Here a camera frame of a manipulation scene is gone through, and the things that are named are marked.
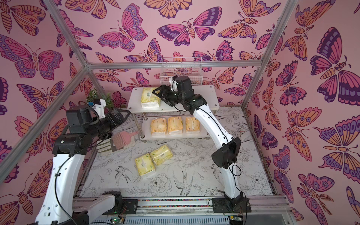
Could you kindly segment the yellow tissue pack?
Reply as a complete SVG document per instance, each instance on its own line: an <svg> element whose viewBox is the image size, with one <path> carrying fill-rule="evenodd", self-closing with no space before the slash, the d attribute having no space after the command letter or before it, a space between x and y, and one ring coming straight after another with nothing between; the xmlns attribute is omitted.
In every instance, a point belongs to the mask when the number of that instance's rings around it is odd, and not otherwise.
<svg viewBox="0 0 360 225"><path fill-rule="evenodd" d="M173 152L167 144L162 145L158 149L153 150L150 153L151 159L156 166L162 165L167 160L173 157Z"/></svg>
<svg viewBox="0 0 360 225"><path fill-rule="evenodd" d="M141 106L145 109L153 109L160 107L160 98L153 94L156 87L143 88L141 95Z"/></svg>
<svg viewBox="0 0 360 225"><path fill-rule="evenodd" d="M148 175L156 170L150 153L146 153L135 159L137 171L140 176Z"/></svg>

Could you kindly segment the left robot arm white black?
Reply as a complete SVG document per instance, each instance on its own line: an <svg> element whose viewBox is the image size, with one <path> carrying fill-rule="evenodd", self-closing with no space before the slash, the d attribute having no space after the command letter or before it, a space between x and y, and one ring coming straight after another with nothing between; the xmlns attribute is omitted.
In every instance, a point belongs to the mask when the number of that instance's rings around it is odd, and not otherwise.
<svg viewBox="0 0 360 225"><path fill-rule="evenodd" d="M83 206L79 213L73 210L77 177L88 149L96 146L95 139L104 141L122 125L131 112L115 108L100 117L89 105L67 110L68 124L56 139L46 196L36 225L89 225L108 212L119 212L125 206L121 193L110 191Z"/></svg>

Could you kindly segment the orange tissue pack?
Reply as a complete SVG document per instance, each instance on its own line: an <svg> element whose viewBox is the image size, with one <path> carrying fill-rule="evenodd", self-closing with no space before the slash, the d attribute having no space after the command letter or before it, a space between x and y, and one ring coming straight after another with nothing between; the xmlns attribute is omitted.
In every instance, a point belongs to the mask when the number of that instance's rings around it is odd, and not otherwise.
<svg viewBox="0 0 360 225"><path fill-rule="evenodd" d="M163 136L167 133L167 120L166 118L155 118L151 121L150 125L152 136Z"/></svg>
<svg viewBox="0 0 360 225"><path fill-rule="evenodd" d="M186 117L185 125L187 134L200 133L200 122L195 117Z"/></svg>
<svg viewBox="0 0 360 225"><path fill-rule="evenodd" d="M167 131L170 135L183 133L183 120L181 116L169 117L167 122Z"/></svg>

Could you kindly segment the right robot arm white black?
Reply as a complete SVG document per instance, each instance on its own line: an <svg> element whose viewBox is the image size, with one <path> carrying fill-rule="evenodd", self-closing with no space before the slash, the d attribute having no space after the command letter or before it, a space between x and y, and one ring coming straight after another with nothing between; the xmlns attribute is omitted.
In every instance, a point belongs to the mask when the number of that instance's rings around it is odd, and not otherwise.
<svg viewBox="0 0 360 225"><path fill-rule="evenodd" d="M188 76L174 76L170 85L161 85L153 90L153 94L171 107L181 104L184 110L190 112L205 128L212 138L217 150L211 158L219 167L224 183L224 197L213 200L213 207L221 207L228 212L245 212L247 198L239 188L238 178L242 170L237 165L237 157L242 141L233 137L217 120L205 98L196 94Z"/></svg>

